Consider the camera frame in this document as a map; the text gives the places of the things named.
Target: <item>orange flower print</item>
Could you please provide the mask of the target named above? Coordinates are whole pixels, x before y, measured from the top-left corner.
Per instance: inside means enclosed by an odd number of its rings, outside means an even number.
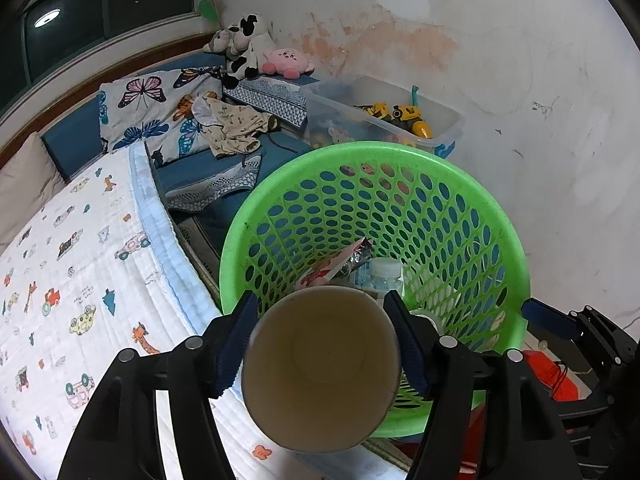
[[[256,446],[253,452],[253,456],[260,460],[267,460],[267,457],[273,453],[271,449],[266,449],[264,446]]]

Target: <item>green laundry basket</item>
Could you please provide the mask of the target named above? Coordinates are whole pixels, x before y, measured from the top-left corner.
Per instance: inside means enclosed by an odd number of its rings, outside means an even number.
[[[349,142],[299,156],[244,202],[220,264],[225,314],[253,290],[263,314],[314,262],[358,238],[404,264],[404,302],[440,318],[472,350],[519,348],[529,272],[498,203],[468,174],[430,153]],[[358,402],[344,393],[345,402]],[[482,399],[476,392],[475,402]],[[424,431],[431,403],[404,376],[374,436]]]

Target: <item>yellow ball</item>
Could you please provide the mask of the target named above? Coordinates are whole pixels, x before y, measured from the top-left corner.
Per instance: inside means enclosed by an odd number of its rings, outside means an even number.
[[[422,137],[423,139],[432,139],[431,127],[424,121],[415,121],[411,127],[411,133],[416,137]]]

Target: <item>transparent plastic storage box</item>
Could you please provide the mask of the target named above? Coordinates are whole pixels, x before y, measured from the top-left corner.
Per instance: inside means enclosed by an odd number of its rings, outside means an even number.
[[[370,116],[357,106],[386,102],[410,105],[411,92],[369,76],[320,81],[304,85],[308,130],[313,148],[351,140],[386,140],[413,146],[446,158],[462,136],[464,118],[455,110],[418,95],[422,120],[430,127],[433,139],[423,139]]]

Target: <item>light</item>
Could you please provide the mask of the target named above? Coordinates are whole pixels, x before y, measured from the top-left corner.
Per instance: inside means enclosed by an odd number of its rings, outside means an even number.
[[[47,25],[51,20],[54,20],[57,15],[60,14],[60,9],[53,9],[44,14],[44,16],[40,16],[37,21],[33,24],[34,27],[42,27],[43,25]]]

